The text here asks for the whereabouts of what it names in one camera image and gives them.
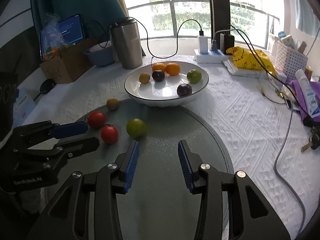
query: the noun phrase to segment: white bowl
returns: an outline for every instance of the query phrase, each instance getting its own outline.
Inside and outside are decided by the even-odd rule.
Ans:
[[[179,75],[169,76],[166,73],[163,81],[155,82],[152,78],[151,65],[148,65],[137,69],[126,79],[124,83],[125,91],[132,99],[147,106],[178,106],[196,99],[209,82],[208,73],[199,66],[188,62],[168,61],[164,62],[164,64],[166,65],[170,62],[179,64],[181,68]],[[202,79],[197,84],[191,84],[187,79],[187,73],[192,69],[196,69],[202,74]],[[148,73],[151,77],[147,84],[139,82],[142,72]],[[192,87],[192,94],[179,97],[177,95],[177,88],[183,83],[189,84]]]

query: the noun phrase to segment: black charger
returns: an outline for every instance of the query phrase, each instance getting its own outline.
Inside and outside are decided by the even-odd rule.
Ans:
[[[220,51],[227,54],[227,49],[235,46],[235,37],[231,34],[220,33]]]

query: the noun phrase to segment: red tomato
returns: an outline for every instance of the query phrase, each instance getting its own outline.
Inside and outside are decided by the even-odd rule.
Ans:
[[[92,112],[88,117],[88,125],[97,129],[100,128],[106,122],[106,115],[101,112]]]
[[[107,124],[101,130],[101,138],[105,143],[113,144],[118,141],[118,131],[114,126]]]

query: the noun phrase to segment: car key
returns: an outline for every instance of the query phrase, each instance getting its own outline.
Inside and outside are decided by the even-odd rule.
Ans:
[[[317,132],[312,133],[311,141],[308,142],[305,146],[301,148],[301,152],[304,152],[305,150],[311,149],[315,150],[320,146],[320,135]]]

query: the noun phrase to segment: plastic bag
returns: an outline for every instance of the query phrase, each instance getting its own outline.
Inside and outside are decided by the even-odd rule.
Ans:
[[[48,17],[48,20],[46,21],[48,24],[41,31],[41,39],[44,48],[43,58],[44,60],[49,60],[70,48],[72,44],[67,43],[64,40],[63,35],[59,30],[58,22],[60,16],[48,13],[46,15]]]
[[[276,70],[274,69],[273,64],[269,60],[268,56],[260,49],[256,49],[256,52],[265,64],[266,69],[269,72],[271,71],[271,73],[275,75]],[[263,70],[263,68],[261,67],[259,62],[257,62],[257,60],[252,55],[249,49],[243,49],[241,47],[232,47],[227,49],[227,53],[232,53],[234,65],[238,68],[246,68],[260,71]]]

